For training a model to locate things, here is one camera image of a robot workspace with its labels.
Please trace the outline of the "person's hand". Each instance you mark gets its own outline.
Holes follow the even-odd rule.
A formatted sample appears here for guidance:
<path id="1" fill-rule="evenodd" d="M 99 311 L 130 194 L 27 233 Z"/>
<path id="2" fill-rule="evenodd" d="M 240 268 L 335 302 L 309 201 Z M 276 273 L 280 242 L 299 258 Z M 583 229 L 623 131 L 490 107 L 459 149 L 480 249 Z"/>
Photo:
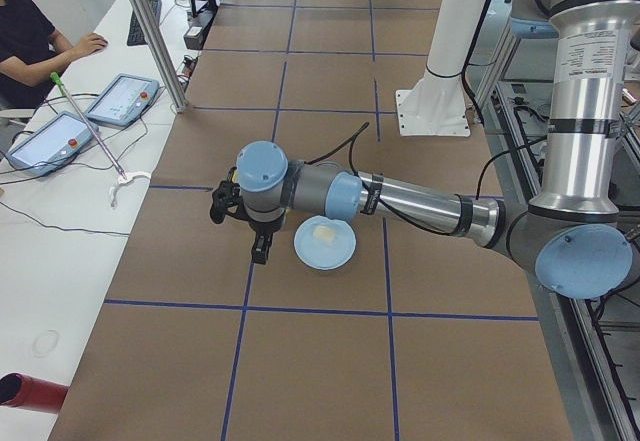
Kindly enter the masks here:
<path id="1" fill-rule="evenodd" d="M 108 46 L 108 41 L 100 34 L 89 33 L 83 36 L 73 47 L 74 53 L 78 57 L 85 57 L 95 52 L 104 50 Z"/>

